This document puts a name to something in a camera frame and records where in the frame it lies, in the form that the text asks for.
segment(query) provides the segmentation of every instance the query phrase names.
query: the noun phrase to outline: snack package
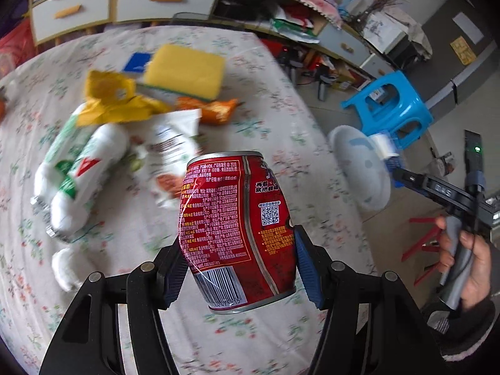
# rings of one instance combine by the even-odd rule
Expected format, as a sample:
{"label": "snack package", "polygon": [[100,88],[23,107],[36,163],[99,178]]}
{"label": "snack package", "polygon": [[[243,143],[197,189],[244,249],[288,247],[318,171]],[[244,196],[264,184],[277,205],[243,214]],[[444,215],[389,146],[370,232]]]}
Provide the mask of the snack package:
{"label": "snack package", "polygon": [[85,96],[78,126],[143,121],[173,110],[169,104],[136,94],[136,82],[116,72],[89,71]]}
{"label": "snack package", "polygon": [[201,116],[199,109],[174,111],[128,125],[133,176],[162,208],[179,208],[186,167],[201,153],[194,140]]}
{"label": "snack package", "polygon": [[234,109],[239,105],[237,99],[229,101],[212,101],[206,103],[193,97],[179,97],[176,101],[177,109],[190,110],[200,108],[202,110],[202,124],[220,125],[227,124]]}

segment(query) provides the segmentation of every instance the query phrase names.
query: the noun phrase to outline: white plastic bag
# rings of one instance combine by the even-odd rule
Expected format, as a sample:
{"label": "white plastic bag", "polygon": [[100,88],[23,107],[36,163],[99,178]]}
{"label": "white plastic bag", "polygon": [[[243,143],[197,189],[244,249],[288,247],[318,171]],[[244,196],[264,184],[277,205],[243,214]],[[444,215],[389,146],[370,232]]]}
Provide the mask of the white plastic bag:
{"label": "white plastic bag", "polygon": [[174,111],[130,123],[130,167],[158,206],[178,210],[188,162],[200,154],[194,140],[201,110]]}

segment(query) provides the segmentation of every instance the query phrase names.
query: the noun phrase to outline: paper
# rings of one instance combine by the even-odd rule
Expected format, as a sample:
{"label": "paper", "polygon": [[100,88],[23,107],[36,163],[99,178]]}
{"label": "paper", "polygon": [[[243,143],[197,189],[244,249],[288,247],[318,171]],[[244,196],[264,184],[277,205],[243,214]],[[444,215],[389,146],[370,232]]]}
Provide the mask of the paper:
{"label": "paper", "polygon": [[468,46],[463,36],[459,36],[450,45],[462,62],[462,65],[467,66],[476,60],[476,54],[472,52],[471,47]]}
{"label": "paper", "polygon": [[463,12],[459,12],[453,21],[466,33],[474,45],[483,39],[484,35],[481,30]]}

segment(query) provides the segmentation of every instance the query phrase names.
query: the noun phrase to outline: bed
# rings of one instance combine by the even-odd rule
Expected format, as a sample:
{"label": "bed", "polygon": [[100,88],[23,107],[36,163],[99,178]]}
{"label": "bed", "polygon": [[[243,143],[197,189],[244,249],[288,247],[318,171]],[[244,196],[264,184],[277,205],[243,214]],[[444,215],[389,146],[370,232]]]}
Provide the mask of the bed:
{"label": "bed", "polygon": [[[254,34],[167,26],[82,37],[44,52],[0,82],[14,80],[19,91],[0,124],[0,335],[29,374],[38,373],[73,297],[59,288],[51,269],[52,255],[65,244],[46,235],[29,203],[33,175],[82,102],[87,71],[119,71],[133,52],[153,53],[165,43],[223,55],[221,98],[244,101],[229,125],[200,127],[204,151],[261,151],[292,220],[333,259],[357,272],[375,272],[356,206],[324,135]],[[106,276],[128,273],[173,242],[177,218],[177,211],[158,208],[122,165],[97,201],[88,223],[92,229],[72,247]],[[308,301],[298,278],[297,292],[279,302],[234,315],[211,314],[189,273],[178,301],[161,317],[181,374],[297,374],[312,359],[324,312]],[[362,308],[358,325],[366,319]],[[125,307],[120,333],[127,374],[137,373]]]}

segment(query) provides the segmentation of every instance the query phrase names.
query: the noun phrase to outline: yellow sponge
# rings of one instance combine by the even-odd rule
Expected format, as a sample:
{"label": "yellow sponge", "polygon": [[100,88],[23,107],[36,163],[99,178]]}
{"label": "yellow sponge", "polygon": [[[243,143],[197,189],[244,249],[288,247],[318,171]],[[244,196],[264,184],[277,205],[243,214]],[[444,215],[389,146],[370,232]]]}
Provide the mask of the yellow sponge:
{"label": "yellow sponge", "polygon": [[153,55],[144,83],[203,100],[214,100],[221,91],[224,58],[177,45],[163,45]]}

